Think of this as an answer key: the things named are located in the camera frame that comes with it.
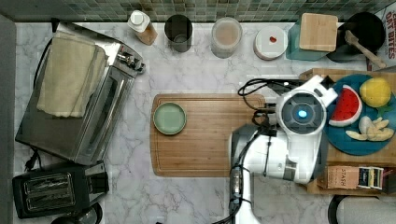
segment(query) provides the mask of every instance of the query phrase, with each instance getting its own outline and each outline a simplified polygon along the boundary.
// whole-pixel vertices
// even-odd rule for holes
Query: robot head
[[[333,88],[314,76],[301,87],[277,98],[276,119],[287,134],[320,134],[326,122],[326,107],[337,97]]]
[[[322,126],[326,108],[313,94],[297,92],[281,109],[284,126],[294,133],[313,133]]]

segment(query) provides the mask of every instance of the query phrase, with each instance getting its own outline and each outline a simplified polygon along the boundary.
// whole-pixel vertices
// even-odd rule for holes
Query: toy watermelon
[[[361,108],[359,95],[350,86],[343,85],[329,124],[335,127],[350,125],[359,118]]]

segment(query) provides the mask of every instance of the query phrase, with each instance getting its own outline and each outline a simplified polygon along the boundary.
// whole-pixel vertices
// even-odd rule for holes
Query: toaster
[[[90,207],[109,190],[102,161],[84,166],[71,162],[52,164],[12,179],[19,218],[43,217]]]
[[[74,23],[60,22],[57,31],[90,39],[106,53],[106,66],[82,118],[55,117],[36,108],[49,54],[39,67],[38,79],[15,140],[78,164],[101,161],[122,106],[136,76],[144,73],[142,57],[119,40]]]

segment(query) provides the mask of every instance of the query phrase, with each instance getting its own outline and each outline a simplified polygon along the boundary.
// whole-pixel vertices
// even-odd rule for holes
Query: blue plate
[[[363,84],[365,81],[370,79],[372,77],[367,76],[367,75],[361,75],[361,74],[356,74],[356,75],[351,75],[347,77],[343,77],[340,80],[337,81],[337,83],[333,86],[334,90],[340,94],[341,90],[343,89],[343,85],[348,85],[350,86],[355,92],[359,94],[359,88],[361,87],[361,84]],[[328,135],[329,141],[339,150],[350,154],[354,156],[365,156],[369,155],[372,153],[375,153],[379,151],[381,148],[386,146],[388,142],[390,141],[382,141],[382,142],[370,142],[370,141],[358,141],[355,139],[350,138],[347,134],[346,131],[354,131],[359,133],[359,120],[363,116],[368,116],[371,120],[377,119],[378,111],[375,108],[372,108],[365,104],[363,101],[362,102],[362,109],[361,109],[361,115],[358,120],[356,120],[354,123],[351,125],[348,125],[343,128],[338,128],[338,127],[333,127],[329,125],[329,119],[332,115],[332,112],[335,109],[335,105],[337,104],[339,98],[337,98],[332,104],[328,106],[328,116],[327,116],[327,122],[326,126],[324,128],[324,132]],[[389,112],[386,112],[382,118],[383,119],[388,119],[389,120],[389,125],[388,127],[396,130],[396,99],[394,95],[390,97],[390,102],[389,105],[393,107],[393,109]]]

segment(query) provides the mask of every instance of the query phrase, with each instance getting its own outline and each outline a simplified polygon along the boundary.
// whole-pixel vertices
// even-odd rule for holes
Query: jar lid
[[[149,25],[149,16],[142,11],[135,10],[128,20],[128,25],[135,31],[142,33]]]
[[[288,36],[277,26],[267,26],[260,30],[254,40],[256,55],[264,60],[273,60],[282,55],[288,47]]]

